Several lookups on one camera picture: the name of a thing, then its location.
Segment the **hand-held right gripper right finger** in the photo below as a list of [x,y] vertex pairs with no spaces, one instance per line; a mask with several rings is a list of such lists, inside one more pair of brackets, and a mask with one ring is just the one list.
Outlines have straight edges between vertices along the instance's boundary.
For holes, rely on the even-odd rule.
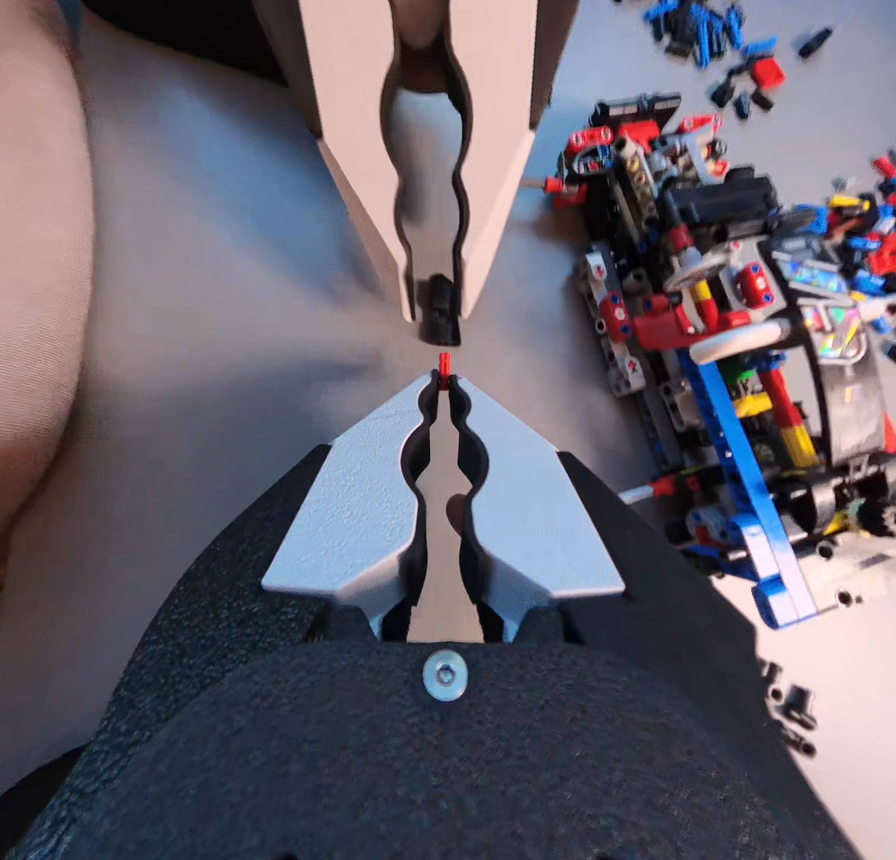
[[622,576],[559,451],[462,376],[449,378],[464,498],[462,580],[487,610],[486,639],[513,641],[526,615],[616,597]]

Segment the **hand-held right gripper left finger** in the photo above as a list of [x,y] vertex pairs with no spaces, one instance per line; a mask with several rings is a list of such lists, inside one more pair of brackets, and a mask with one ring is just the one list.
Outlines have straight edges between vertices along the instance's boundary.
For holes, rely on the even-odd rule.
[[426,504],[439,375],[427,373],[328,446],[261,580],[268,592],[359,608],[376,638],[405,638],[427,574]]

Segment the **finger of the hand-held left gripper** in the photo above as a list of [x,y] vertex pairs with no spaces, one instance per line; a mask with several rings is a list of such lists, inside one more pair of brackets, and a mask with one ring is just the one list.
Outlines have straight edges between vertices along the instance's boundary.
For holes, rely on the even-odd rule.
[[546,110],[580,0],[449,0],[450,94],[462,115],[453,182],[460,315],[474,311]]
[[416,318],[402,180],[385,121],[400,84],[392,0],[250,0],[386,294]]

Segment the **black lego connector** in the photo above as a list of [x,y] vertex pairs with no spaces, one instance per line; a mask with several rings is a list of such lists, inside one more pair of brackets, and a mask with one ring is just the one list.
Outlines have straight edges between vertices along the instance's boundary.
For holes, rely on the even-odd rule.
[[427,344],[454,348],[462,344],[458,313],[458,293],[454,282],[436,273],[418,285],[420,338]]

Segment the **lego car chassis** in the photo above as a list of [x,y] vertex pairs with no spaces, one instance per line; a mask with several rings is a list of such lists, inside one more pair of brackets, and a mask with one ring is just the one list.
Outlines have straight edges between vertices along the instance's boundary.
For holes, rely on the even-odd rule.
[[894,294],[855,294],[765,175],[732,167],[716,113],[678,93],[600,101],[553,177],[581,211],[574,283],[616,396],[632,397],[669,496],[667,539],[752,585],[782,629],[894,593]]

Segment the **pile of colourful lego pieces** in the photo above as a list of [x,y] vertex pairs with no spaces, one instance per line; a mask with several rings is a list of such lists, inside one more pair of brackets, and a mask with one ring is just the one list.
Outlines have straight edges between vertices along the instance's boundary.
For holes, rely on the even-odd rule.
[[895,293],[895,151],[870,161],[875,184],[853,190],[854,178],[837,177],[823,204],[796,204],[799,233],[818,237],[855,294]]

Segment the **pile of black blue pins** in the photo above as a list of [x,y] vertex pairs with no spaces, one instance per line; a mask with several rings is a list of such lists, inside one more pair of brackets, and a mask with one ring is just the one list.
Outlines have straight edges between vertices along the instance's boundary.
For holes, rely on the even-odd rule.
[[711,92],[711,103],[717,109],[733,106],[741,120],[747,120],[754,110],[768,113],[773,109],[778,89],[758,90],[749,73],[749,61],[764,55],[777,58],[778,38],[770,35],[749,40],[740,0],[725,0],[724,7],[720,0],[611,0],[617,5],[627,1],[641,3],[644,26],[666,57],[692,62],[700,71],[730,55],[736,57]]

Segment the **person's beige sweatshirt torso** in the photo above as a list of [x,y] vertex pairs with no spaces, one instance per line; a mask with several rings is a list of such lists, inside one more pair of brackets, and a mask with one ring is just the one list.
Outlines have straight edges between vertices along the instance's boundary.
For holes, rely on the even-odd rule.
[[1,0],[2,579],[84,361],[95,190],[78,0]]

